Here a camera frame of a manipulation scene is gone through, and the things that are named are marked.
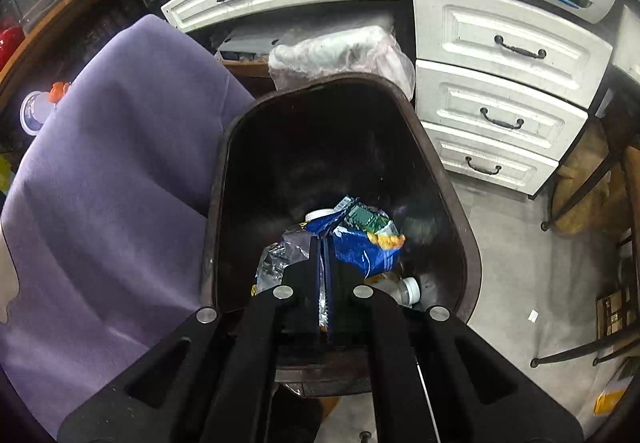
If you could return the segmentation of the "white plastic bag bin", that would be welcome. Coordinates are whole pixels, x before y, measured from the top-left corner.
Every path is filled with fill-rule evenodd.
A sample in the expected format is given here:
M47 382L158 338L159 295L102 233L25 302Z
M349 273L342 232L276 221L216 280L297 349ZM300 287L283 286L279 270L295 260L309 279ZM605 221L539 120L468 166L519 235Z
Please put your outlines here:
M416 88L416 68L395 37L381 26L277 45L269 53L268 69L278 90L344 73L374 74L397 85L408 100Z

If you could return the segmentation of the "silver foil wrapper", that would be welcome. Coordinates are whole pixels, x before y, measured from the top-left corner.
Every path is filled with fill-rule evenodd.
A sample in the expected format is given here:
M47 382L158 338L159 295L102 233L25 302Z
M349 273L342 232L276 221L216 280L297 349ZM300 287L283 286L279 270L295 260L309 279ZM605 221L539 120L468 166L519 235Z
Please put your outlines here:
M255 275L252 296L279 286L284 270L292 264L309 259L311 233L300 223L287 229L281 238L262 250Z

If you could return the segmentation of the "black trash bin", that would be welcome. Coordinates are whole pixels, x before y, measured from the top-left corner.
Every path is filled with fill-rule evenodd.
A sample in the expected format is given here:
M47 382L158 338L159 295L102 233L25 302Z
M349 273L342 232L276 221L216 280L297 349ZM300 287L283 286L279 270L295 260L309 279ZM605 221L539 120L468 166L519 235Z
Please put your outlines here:
M397 266L418 281L419 311L471 317L482 262L469 221L408 99L370 74L273 93L231 123L208 211L205 298L221 313L245 307L262 250L344 197L383 210L405 236Z

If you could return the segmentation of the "dark blue paper cup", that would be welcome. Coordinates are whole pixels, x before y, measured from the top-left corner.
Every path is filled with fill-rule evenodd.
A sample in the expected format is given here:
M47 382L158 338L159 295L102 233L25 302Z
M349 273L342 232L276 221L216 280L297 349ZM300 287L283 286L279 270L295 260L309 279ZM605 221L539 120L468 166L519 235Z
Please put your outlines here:
M29 93L22 102L20 113L21 127L29 136L36 136L55 110L55 103L50 101L50 94L43 91Z

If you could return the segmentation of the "orange foam fruit net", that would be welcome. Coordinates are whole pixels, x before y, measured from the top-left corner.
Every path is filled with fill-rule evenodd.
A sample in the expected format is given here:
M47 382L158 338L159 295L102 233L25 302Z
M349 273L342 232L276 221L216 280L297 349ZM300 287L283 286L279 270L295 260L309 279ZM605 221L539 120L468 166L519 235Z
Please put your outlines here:
M70 89L70 82L54 82L49 91L49 102L58 105Z

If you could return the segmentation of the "blue snack bag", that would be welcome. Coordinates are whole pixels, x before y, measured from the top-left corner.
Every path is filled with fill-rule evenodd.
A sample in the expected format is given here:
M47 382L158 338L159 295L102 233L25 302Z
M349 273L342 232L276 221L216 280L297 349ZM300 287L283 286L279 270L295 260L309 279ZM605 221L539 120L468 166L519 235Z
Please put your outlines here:
M348 210L313 216L306 222L306 229L319 238L331 238L335 258L358 267L364 278L393 270L405 246L406 236L399 232L386 213L390 223L377 234L349 229L344 222Z

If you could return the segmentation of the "red ceramic vase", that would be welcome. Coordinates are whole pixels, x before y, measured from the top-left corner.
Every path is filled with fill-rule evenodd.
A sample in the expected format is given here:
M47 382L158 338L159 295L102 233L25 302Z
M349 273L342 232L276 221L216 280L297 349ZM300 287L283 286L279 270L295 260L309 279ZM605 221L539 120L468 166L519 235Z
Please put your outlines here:
M3 28L0 32L0 69L9 62L12 55L25 39L24 31L20 26Z

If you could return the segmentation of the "green milk carton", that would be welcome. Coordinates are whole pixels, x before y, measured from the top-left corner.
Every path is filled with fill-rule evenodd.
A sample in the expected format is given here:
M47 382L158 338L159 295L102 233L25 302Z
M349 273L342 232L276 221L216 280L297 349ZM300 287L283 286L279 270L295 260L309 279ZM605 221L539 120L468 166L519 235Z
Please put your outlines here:
M390 223L390 219L378 209L362 203L355 203L346 213L344 222L349 229L367 234L377 234L385 229Z

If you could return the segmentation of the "white drawer cabinet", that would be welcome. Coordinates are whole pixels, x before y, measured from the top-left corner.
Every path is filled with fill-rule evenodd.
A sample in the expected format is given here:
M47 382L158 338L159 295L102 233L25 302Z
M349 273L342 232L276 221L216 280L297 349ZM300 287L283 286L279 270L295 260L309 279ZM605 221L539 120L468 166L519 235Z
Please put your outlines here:
M446 170L533 197L584 129L614 48L518 0L412 0L416 114Z

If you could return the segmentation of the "purple floral tablecloth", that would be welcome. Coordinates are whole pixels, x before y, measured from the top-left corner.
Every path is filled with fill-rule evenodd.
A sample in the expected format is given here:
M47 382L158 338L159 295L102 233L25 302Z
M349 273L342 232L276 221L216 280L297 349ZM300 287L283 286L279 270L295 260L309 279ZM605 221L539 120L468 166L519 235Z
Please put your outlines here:
M47 434L200 307L218 143L251 100L145 16L26 150L1 211L1 366Z

